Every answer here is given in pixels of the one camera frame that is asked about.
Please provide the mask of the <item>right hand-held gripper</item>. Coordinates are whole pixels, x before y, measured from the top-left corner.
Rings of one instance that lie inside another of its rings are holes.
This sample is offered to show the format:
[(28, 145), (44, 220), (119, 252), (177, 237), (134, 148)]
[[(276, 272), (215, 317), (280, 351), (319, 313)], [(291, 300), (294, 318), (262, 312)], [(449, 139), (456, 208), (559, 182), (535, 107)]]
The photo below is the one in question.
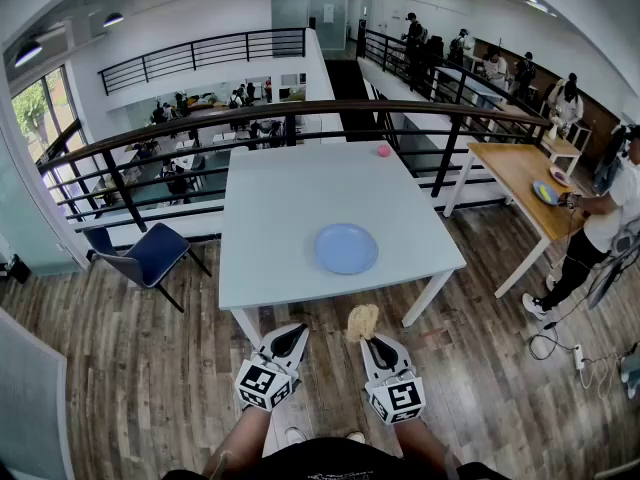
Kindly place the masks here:
[[(412, 368), (407, 349), (382, 334), (362, 338), (360, 348), (367, 375), (368, 400), (385, 424), (418, 418), (425, 407), (424, 386)], [(381, 376), (394, 374), (385, 380)]]

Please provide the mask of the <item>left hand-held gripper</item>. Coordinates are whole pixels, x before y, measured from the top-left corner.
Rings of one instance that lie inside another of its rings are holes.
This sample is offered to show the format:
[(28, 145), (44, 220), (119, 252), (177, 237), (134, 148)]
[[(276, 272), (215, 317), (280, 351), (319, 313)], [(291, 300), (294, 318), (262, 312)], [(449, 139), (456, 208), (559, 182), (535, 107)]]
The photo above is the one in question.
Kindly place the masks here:
[(264, 336), (258, 352), (245, 359), (234, 382), (236, 394), (245, 406), (272, 412), (291, 396), (300, 384), (309, 328), (306, 324), (281, 326)]

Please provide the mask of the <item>beige scrubbing sponge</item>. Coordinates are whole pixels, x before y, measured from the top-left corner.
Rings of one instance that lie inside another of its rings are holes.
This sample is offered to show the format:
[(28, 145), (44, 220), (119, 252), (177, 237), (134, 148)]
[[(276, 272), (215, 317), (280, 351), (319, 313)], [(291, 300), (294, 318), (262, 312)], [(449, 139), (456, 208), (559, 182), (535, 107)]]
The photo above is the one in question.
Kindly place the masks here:
[(346, 339), (350, 343), (371, 340), (376, 331), (379, 308), (374, 304), (358, 305), (348, 316)]

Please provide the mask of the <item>big blue plate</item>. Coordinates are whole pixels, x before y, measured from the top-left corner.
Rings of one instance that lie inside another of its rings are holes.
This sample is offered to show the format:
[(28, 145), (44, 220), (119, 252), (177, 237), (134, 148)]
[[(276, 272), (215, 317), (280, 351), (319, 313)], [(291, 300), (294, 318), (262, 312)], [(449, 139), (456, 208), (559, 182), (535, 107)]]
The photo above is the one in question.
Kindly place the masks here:
[(546, 182), (536, 180), (532, 184), (535, 195), (549, 206), (559, 205), (559, 195), (556, 190)]
[(314, 239), (314, 253), (326, 270), (355, 275), (371, 268), (378, 259), (378, 245), (364, 228), (350, 223), (331, 224)]

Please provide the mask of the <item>person's left forearm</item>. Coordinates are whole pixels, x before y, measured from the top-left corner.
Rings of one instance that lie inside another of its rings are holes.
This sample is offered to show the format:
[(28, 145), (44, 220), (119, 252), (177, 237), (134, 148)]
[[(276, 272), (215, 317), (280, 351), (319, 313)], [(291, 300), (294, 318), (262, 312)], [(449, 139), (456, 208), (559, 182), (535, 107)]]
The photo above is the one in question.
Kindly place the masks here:
[(262, 458), (271, 417), (270, 412), (249, 405), (209, 457), (202, 475), (208, 480), (230, 480), (251, 469)]

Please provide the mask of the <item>person's right forearm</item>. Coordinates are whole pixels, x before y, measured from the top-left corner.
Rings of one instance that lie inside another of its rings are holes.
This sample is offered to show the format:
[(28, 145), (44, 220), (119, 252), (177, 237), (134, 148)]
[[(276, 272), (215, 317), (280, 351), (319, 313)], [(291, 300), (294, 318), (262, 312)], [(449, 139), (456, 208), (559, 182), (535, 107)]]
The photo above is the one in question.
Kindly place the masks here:
[(420, 418), (393, 425), (396, 438), (406, 460), (425, 470), (429, 478), (447, 480), (447, 448)]

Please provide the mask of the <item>person's black shirt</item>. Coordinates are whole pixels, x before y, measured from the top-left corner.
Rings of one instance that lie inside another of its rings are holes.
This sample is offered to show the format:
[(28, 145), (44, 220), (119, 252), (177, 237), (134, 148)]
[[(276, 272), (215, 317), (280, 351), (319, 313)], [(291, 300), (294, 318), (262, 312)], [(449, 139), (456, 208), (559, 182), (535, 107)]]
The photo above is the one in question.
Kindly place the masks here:
[[(481, 462), (458, 466), (446, 455), (447, 480), (509, 480)], [(346, 438), (317, 438), (262, 458), (230, 480), (435, 480), (404, 457)]]

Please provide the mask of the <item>white square table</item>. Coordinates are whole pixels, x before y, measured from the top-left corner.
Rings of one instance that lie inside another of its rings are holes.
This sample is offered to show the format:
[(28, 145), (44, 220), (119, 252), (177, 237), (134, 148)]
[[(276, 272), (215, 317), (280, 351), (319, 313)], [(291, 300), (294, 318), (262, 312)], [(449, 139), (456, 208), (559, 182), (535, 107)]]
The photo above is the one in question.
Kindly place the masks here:
[[(219, 307), (253, 346), (250, 310), (429, 281), (402, 319), (411, 326), (466, 262), (429, 198), (396, 153), (380, 142), (244, 151), (230, 157), (219, 270)], [(331, 273), (314, 254), (318, 232), (355, 224), (378, 245), (376, 262)]]

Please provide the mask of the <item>blue chair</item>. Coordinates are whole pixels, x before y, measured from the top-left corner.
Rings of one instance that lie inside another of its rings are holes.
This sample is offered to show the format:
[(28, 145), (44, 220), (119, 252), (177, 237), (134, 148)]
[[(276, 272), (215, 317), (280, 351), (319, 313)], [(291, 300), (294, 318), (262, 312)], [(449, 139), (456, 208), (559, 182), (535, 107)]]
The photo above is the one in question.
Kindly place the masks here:
[(190, 243), (163, 223), (156, 223), (123, 254), (116, 251), (106, 228), (86, 229), (83, 234), (95, 254), (139, 287), (159, 291), (180, 313), (184, 309), (161, 285), (169, 272), (188, 255), (207, 276), (212, 276)]

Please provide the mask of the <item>wooden table with white legs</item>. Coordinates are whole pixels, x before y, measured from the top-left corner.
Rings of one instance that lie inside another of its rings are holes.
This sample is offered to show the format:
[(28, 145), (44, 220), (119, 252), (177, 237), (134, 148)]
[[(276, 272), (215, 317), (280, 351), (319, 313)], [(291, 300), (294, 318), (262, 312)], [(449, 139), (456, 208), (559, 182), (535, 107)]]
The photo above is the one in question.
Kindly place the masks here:
[(494, 292), (499, 299), (543, 255), (549, 245), (569, 237), (582, 227), (584, 217), (566, 207), (551, 206), (534, 194), (534, 183), (545, 182), (556, 191), (563, 188), (551, 178), (553, 166), (534, 145), (470, 143), (466, 162), (454, 186), (443, 215), (451, 215), (466, 184), (471, 167), (480, 164), (517, 205), (539, 235), (539, 241), (511, 275)]

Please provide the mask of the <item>black railing with wooden handrail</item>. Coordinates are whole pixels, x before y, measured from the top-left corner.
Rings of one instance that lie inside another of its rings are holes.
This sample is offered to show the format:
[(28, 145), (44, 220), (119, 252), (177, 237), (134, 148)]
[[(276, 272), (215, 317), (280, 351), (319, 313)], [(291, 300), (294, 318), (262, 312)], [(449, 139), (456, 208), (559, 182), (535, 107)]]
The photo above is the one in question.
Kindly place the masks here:
[[(300, 132), (295, 126), (299, 117), (323, 117), (334, 113), (345, 113), (356, 118), (371, 116), (376, 124), (372, 128), (360, 130), (322, 129), (312, 132)], [(240, 146), (292, 147), (304, 140), (355, 138), (367, 142), (381, 138), (394, 152), (399, 153), (400, 157), (406, 158), (411, 153), (400, 150), (398, 138), (403, 132), (391, 122), (394, 113), (446, 115), (451, 119), (450, 130), (441, 133), (447, 139), (446, 145), (435, 153), (440, 159), (439, 165), (409, 170), (412, 176), (434, 175), (434, 180), (426, 185), (434, 195), (439, 194), (440, 190), (450, 183), (446, 177), (455, 170), (451, 158), (459, 151), (455, 145), (459, 136), (469, 136), (478, 140), (497, 137), (532, 145), (539, 143), (543, 133), (552, 127), (550, 121), (537, 115), (529, 115), (523, 110), (490, 111), (455, 104), (391, 100), (282, 103), (221, 111), (211, 116), (175, 119), (65, 153), (39, 163), (37, 168), (41, 175), (54, 175), (62, 167), (71, 169), (73, 175), (70, 179), (57, 182), (51, 187), (53, 190), (66, 193), (68, 188), (79, 186), (78, 195), (66, 195), (58, 202), (59, 205), (70, 208), (70, 219), (82, 222), (88, 217), (125, 209), (130, 215), (130, 222), (144, 229), (149, 220), (141, 215), (141, 208), (175, 201), (187, 203), (197, 197), (209, 196), (209, 191), (200, 188), (200, 182), (209, 175), (222, 174), (229, 170), (226, 166), (207, 167), (206, 156), (209, 153), (229, 151)], [(199, 132), (215, 125), (252, 124), (268, 118), (284, 121), (275, 135), (258, 133), (254, 138), (222, 139), (209, 146), (194, 143), (187, 148), (122, 164), (117, 163), (113, 156), (114, 150), (119, 147), (154, 144), (157, 139), (165, 136)]]

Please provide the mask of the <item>dark staircase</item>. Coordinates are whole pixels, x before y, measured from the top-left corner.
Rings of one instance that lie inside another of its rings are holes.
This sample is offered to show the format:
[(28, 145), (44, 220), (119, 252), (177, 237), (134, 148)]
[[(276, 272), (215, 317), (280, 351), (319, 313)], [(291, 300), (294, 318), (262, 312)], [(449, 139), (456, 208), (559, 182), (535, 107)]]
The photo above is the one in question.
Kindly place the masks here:
[[(359, 64), (356, 60), (326, 60), (327, 73), (334, 99), (343, 105), (350, 101), (368, 101), (369, 96)], [(341, 110), (342, 127), (348, 142), (375, 140), (370, 131), (377, 129), (372, 112)]]

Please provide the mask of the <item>small wooden table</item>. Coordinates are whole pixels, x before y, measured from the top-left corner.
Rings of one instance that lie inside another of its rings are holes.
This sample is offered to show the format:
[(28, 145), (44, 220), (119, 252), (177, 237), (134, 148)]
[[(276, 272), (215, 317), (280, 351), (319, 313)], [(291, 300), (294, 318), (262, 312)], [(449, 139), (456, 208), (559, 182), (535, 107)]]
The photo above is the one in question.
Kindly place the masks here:
[(547, 133), (544, 133), (541, 139), (541, 145), (550, 153), (550, 160), (553, 164), (558, 158), (568, 158), (570, 160), (566, 175), (570, 177), (578, 164), (581, 151), (566, 139), (557, 136), (551, 139)]

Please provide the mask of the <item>black bin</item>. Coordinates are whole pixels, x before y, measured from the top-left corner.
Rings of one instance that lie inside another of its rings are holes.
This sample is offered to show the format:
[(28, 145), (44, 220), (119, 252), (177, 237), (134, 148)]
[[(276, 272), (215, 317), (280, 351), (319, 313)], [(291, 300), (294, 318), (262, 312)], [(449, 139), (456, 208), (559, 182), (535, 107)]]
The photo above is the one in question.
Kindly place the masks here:
[(11, 277), (20, 284), (24, 284), (30, 274), (31, 270), (17, 254), (13, 254), (7, 263), (0, 264), (0, 277)]

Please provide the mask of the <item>black metal railing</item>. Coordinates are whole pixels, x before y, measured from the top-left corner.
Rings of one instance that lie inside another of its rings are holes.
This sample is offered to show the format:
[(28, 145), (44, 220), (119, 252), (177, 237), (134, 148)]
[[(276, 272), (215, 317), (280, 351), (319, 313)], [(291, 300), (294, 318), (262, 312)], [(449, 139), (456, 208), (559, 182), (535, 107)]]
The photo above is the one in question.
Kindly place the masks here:
[(106, 95), (170, 75), (231, 62), (306, 55), (306, 29), (285, 27), (224, 34), (180, 43), (119, 62), (98, 72)]
[(357, 57), (372, 62), (431, 103), (466, 108), (468, 123), (485, 122), (505, 130), (506, 123), (512, 122), (532, 136), (552, 128), (549, 119), (482, 76), (424, 49), (414, 55), (416, 66), (411, 65), (405, 42), (369, 29), (358, 33)]

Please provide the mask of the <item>frosted glass partition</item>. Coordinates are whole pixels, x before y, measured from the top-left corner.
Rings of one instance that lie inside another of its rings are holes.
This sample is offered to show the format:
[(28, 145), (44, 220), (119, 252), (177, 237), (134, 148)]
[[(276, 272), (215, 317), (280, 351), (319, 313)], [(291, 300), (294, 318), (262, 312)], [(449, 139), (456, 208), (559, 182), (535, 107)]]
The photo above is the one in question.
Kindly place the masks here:
[(346, 45), (348, 0), (271, 0), (274, 28), (301, 28), (315, 25), (323, 51), (344, 50)]

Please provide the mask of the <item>large window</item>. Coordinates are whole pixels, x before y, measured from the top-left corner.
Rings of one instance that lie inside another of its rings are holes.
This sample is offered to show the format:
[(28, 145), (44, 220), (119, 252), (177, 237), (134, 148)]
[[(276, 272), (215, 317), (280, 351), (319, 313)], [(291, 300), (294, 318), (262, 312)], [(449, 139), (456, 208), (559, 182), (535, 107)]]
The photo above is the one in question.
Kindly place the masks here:
[(35, 163), (87, 144), (64, 67), (37, 79), (12, 104)]

